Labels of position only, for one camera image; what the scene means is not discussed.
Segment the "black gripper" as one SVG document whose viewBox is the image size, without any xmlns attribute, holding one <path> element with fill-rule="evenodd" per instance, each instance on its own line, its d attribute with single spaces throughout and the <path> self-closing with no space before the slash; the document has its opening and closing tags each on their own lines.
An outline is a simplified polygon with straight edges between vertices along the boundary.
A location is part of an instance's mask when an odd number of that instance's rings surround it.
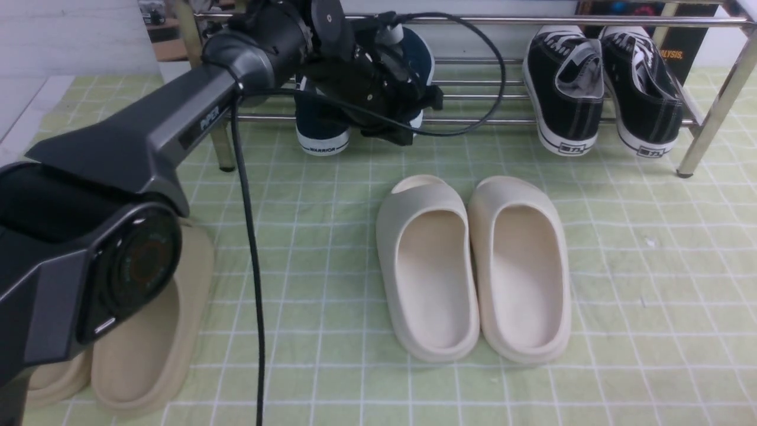
<svg viewBox="0 0 757 426">
<path fill-rule="evenodd" d="M 322 59 L 307 65 L 299 75 L 299 90 L 300 95 L 341 108 L 350 132 L 358 129 L 363 137 L 409 146 L 415 137 L 409 121 L 419 112 L 422 101 L 419 89 L 394 75 L 400 60 L 392 50 L 396 43 L 392 30 L 397 25 L 360 25 L 354 30 L 356 49 L 351 60 Z M 440 111 L 444 93 L 433 83 L 432 89 L 435 102 L 425 110 Z"/>
</svg>

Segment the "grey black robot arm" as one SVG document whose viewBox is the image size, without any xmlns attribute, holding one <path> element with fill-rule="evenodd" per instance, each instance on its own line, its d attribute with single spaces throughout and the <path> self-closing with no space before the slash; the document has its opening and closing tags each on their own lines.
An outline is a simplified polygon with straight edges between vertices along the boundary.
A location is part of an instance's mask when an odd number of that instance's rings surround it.
<svg viewBox="0 0 757 426">
<path fill-rule="evenodd" d="M 294 95 L 398 146 L 443 94 L 380 40 L 412 19 L 346 18 L 338 1 L 251 1 L 201 64 L 100 123 L 2 167 L 2 424 L 22 423 L 32 372 L 73 359 L 157 299 L 189 215 L 177 167 L 244 101 Z"/>
</svg>

